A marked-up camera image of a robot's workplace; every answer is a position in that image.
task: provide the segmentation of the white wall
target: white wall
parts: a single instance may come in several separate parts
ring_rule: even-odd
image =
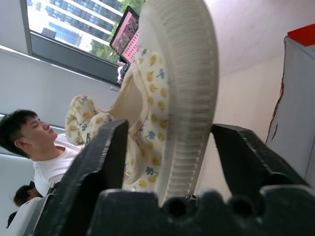
[[[284,55],[220,78],[214,123],[251,129],[265,142],[280,96]],[[215,189],[227,200],[227,188],[213,137],[209,139],[196,191]]]
[[[42,120],[64,126],[74,96],[89,95],[97,106],[108,109],[118,94],[106,83],[1,48],[0,62],[0,113],[31,109]],[[30,161],[0,154],[0,235],[5,234],[8,217],[16,211],[11,200],[16,190],[29,184],[33,176]]]
[[[24,25],[19,0],[1,1],[0,22],[0,45],[27,54]]]

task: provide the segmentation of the person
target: person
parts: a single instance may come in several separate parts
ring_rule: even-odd
[[[42,195],[37,191],[36,188],[29,185],[23,185],[18,189],[18,191],[16,191],[13,202],[16,206],[20,207],[24,203],[36,197],[42,197]]]
[[[9,228],[10,224],[12,223],[12,221],[13,221],[13,219],[14,219],[16,213],[18,213],[18,212],[16,211],[16,212],[12,213],[12,214],[9,216],[8,225],[6,226],[7,229]]]
[[[29,110],[16,110],[0,121],[0,146],[33,162],[35,186],[42,196],[52,182],[61,181],[81,150]]]

